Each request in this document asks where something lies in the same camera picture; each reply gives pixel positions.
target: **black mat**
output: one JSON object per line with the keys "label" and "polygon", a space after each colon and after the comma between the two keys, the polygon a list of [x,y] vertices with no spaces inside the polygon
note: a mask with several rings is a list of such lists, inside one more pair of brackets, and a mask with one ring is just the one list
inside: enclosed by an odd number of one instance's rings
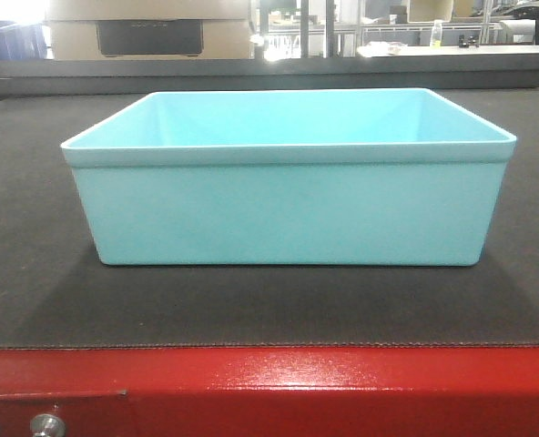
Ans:
{"label": "black mat", "polygon": [[0,103],[0,347],[539,344],[539,90],[447,97],[520,138],[473,268],[100,264],[59,143],[137,99]]}

